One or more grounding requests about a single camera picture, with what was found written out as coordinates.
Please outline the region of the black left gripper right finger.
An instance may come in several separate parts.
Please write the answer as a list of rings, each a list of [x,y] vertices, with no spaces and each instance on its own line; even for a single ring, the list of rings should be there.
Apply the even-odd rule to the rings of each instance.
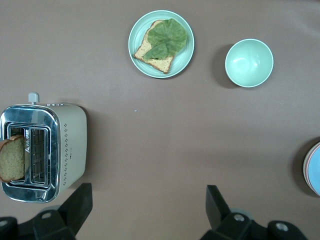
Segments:
[[[215,185],[206,187],[205,211],[211,229],[202,240],[265,239],[265,228],[244,213],[232,212]]]

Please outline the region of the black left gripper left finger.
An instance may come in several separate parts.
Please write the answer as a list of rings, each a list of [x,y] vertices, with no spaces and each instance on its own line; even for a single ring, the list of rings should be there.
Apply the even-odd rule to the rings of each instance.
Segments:
[[[36,240],[74,240],[93,209],[92,184],[81,184],[58,208],[39,213],[32,220]]]

